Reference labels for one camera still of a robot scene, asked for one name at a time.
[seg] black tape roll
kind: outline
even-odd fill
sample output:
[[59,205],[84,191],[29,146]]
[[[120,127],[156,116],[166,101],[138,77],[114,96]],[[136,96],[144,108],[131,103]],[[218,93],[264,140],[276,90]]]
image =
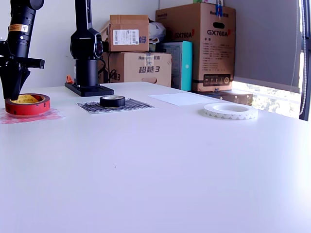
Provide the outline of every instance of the black tape roll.
[[122,107],[125,105],[124,96],[103,96],[100,97],[100,106],[106,108]]

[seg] roll of tape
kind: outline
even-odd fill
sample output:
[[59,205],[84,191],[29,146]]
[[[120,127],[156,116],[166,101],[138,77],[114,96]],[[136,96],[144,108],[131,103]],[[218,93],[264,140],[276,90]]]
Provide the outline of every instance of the roll of tape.
[[123,107],[125,105],[124,96],[103,96],[100,97],[100,106],[106,108]]
[[258,109],[236,103],[212,103],[204,106],[204,112],[209,117],[247,120],[258,116]]
[[16,116],[33,116],[50,109],[50,97],[41,94],[21,94],[18,100],[5,100],[7,113]]

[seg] red tape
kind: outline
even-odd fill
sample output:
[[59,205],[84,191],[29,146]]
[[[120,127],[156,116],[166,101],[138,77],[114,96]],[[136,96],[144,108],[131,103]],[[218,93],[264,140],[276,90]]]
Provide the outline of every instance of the red tape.
[[38,102],[16,103],[9,99],[5,100],[5,110],[7,113],[17,116],[32,116],[45,113],[50,109],[50,97],[41,94],[21,94],[20,96],[30,95]]

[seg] red tape roll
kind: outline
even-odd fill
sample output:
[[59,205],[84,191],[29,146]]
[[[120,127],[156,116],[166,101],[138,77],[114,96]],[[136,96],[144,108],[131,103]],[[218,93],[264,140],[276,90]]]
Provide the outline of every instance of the red tape roll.
[[21,94],[17,101],[5,100],[7,113],[17,116],[32,116],[50,109],[50,97],[41,94]]

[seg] teal box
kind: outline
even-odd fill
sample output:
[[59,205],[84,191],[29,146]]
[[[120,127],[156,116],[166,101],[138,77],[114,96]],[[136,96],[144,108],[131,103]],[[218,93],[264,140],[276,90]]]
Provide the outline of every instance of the teal box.
[[192,84],[192,42],[173,41],[156,45],[158,52],[172,55],[172,88],[191,91]]

